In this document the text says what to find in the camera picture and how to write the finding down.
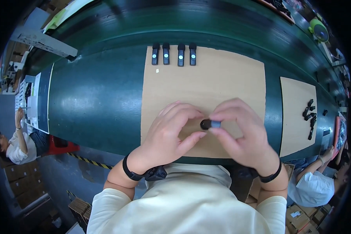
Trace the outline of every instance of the cardboard sheet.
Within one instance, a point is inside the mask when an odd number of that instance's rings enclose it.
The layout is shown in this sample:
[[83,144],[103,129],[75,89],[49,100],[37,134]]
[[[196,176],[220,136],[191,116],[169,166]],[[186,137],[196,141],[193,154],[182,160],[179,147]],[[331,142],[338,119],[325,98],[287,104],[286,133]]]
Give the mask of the cardboard sheet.
[[308,140],[311,119],[305,121],[302,114],[311,99],[313,99],[312,105],[316,107],[312,112],[317,113],[317,97],[316,87],[294,79],[281,77],[281,88],[283,127],[280,157],[284,157],[315,143],[317,122],[314,125],[312,139]]
[[[208,116],[221,102],[239,97],[264,120],[264,63],[228,51],[197,47],[197,65],[190,66],[190,54],[186,46],[184,67],[178,67],[176,45],[170,46],[170,65],[163,64],[162,53],[161,49],[159,65],[154,66],[151,65],[152,47],[147,48],[143,81],[141,142],[145,139],[159,111],[177,100],[198,106]],[[179,138],[183,140],[192,132],[201,131],[200,121],[189,121],[182,129]],[[235,137],[242,136],[236,123],[222,122],[222,127]],[[230,158],[211,133],[202,138],[185,156]]]

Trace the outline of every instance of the white shirt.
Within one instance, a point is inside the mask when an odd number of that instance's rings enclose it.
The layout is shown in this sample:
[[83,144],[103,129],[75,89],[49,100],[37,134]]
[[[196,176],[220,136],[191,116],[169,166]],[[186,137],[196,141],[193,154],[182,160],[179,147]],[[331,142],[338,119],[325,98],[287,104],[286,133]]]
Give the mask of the white shirt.
[[164,180],[146,182],[131,201],[111,188],[95,195],[87,234],[285,232],[286,199],[274,196],[256,208],[237,200],[222,166],[170,164]]
[[19,140],[17,133],[13,133],[13,137],[9,140],[9,147],[7,148],[7,158],[9,158],[15,164],[24,164],[27,162],[34,161],[36,159],[36,146],[34,141],[27,133],[22,133],[25,138],[27,146],[27,154],[21,151],[19,148]]
[[302,168],[294,170],[287,188],[287,195],[298,205],[317,207],[327,204],[334,195],[334,180],[319,171],[307,172],[296,183],[296,176]]

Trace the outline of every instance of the person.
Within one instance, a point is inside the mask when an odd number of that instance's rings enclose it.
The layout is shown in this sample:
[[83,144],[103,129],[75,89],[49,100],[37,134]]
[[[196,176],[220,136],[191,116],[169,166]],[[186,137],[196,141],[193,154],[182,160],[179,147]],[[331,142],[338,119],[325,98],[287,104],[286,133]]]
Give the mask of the person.
[[289,182],[288,199],[292,204],[304,207],[317,207],[327,204],[332,196],[348,180],[349,165],[345,163],[337,172],[337,179],[323,175],[328,163],[332,160],[334,147],[328,148],[323,156],[310,163],[305,168],[296,168]]
[[30,135],[23,133],[22,118],[23,109],[19,107],[14,118],[16,131],[10,140],[0,132],[0,157],[4,161],[10,160],[15,164],[24,164],[34,161],[37,156],[41,156],[49,149],[49,135],[37,129],[34,129]]
[[[172,163],[207,134],[196,131],[181,141],[182,127],[205,117],[180,101],[161,110],[141,146],[112,168],[103,191],[94,196],[87,233],[284,233],[287,172],[268,144],[263,121],[241,99],[224,101],[209,118],[235,121],[243,137],[235,139],[223,128],[208,131],[236,162],[271,178],[261,182],[256,209],[229,190],[231,178],[222,166]],[[167,176],[146,181],[145,194],[133,201],[138,181],[128,177],[123,163],[137,175],[165,165]]]

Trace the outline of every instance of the red stool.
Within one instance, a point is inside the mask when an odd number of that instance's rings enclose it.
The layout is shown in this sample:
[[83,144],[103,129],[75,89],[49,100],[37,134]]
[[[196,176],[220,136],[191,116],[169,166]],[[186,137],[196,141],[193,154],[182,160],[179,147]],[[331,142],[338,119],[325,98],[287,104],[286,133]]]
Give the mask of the red stool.
[[78,151],[79,149],[79,145],[75,143],[68,142],[61,138],[49,135],[49,150],[47,152],[48,155],[68,153]]

